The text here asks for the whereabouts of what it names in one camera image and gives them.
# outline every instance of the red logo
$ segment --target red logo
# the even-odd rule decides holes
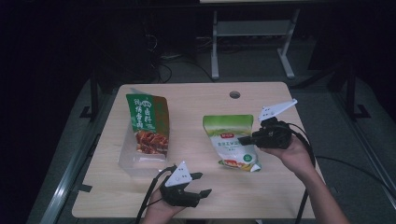
[[[233,133],[222,133],[221,138],[233,138]]]

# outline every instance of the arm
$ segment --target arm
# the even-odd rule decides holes
[[[283,164],[304,183],[318,223],[349,223],[312,165],[304,144],[296,136],[291,138],[290,146],[286,150],[277,148],[261,148],[261,150],[280,158]]]
[[[186,208],[172,206],[161,200],[161,197],[162,195],[159,189],[156,189],[151,194],[148,204],[152,203],[152,205],[148,206],[142,224],[166,224],[175,214]]]

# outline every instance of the floor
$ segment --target floor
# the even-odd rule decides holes
[[[378,180],[374,180],[361,169],[370,174],[378,175],[375,157],[381,161],[382,168],[390,180],[396,180],[396,125],[381,105],[376,101],[370,87],[357,80],[356,105],[367,109],[370,118],[352,119],[345,111],[346,88],[340,92],[330,92],[327,83],[332,76],[317,81],[304,89],[294,89],[293,85],[312,77],[319,71],[308,70],[315,39],[294,39],[290,44],[288,58],[296,78],[287,79],[281,63],[277,58],[276,49],[282,39],[268,38],[265,45],[249,47],[239,46],[232,51],[219,53],[219,73],[217,82],[265,82],[282,81],[290,86],[291,95],[299,100],[296,105],[314,150],[318,158],[323,176],[331,189],[334,198],[352,223],[394,223],[396,221],[395,199],[387,194]],[[172,49],[163,55],[159,67],[159,76],[153,83],[194,83],[213,82],[210,78],[210,52],[200,51],[193,61],[179,55]],[[81,112],[91,105],[90,83],[81,90],[63,135],[53,157],[45,183],[35,202],[35,206],[27,223],[39,223],[55,190],[63,180],[64,172],[77,150],[94,145],[95,137],[103,129],[106,117],[117,93],[99,93],[99,114],[94,121],[82,118]],[[74,200],[82,183],[85,171],[89,166],[94,150],[88,150],[82,167],[78,169],[78,177],[67,189],[67,197],[61,206],[56,223],[134,223],[131,218],[101,219],[76,218],[71,214]],[[267,220],[263,223],[293,223],[293,220]],[[302,223],[316,223],[315,220],[303,220]]]

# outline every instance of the plastic container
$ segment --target plastic container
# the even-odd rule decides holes
[[[136,150],[137,141],[132,125],[128,125],[119,158],[119,166],[130,177],[154,178],[166,167],[166,157],[163,154],[146,154]]]

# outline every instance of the snack pouch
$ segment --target snack pouch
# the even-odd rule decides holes
[[[126,94],[131,112],[136,150],[145,154],[163,154],[169,143],[169,112],[166,99],[149,94]]]
[[[248,172],[262,168],[253,145],[242,146],[239,137],[251,135],[252,115],[204,116],[204,129],[221,157],[219,164]]]

